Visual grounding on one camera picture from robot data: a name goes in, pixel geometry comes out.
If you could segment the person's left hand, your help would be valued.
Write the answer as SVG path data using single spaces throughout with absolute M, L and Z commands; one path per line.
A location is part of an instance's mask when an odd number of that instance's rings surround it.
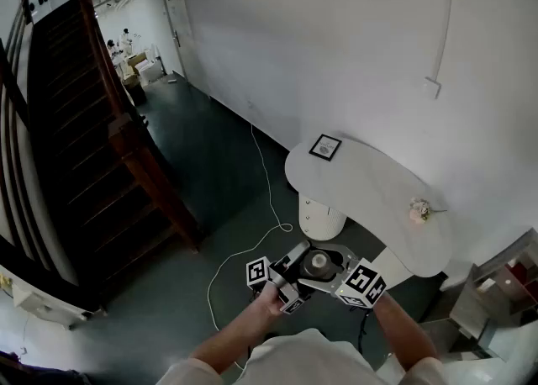
M 277 317 L 282 313 L 283 301 L 279 298 L 278 288 L 272 282 L 266 282 L 253 305 L 259 314 Z

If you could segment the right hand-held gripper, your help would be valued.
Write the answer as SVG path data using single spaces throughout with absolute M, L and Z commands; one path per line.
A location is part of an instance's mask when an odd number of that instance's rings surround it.
M 310 265 L 316 272 L 343 272 L 353 261 L 358 262 L 357 256 L 345 245 L 312 243 L 311 248 Z M 387 288 L 381 274 L 366 259 L 361 259 L 343 277 L 336 275 L 328 282 L 300 277 L 298 284 L 331 294 L 343 304 L 361 309 L 371 309 Z

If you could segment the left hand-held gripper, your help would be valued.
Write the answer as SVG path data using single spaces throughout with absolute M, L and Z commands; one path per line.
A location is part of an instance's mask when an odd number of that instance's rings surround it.
M 282 302 L 280 311 L 293 314 L 309 295 L 298 287 L 301 262 L 309 252 L 308 240 L 299 242 L 281 260 L 269 262 L 266 256 L 250 261 L 245 265 L 246 286 L 254 293 L 261 293 L 266 283 L 271 283 Z

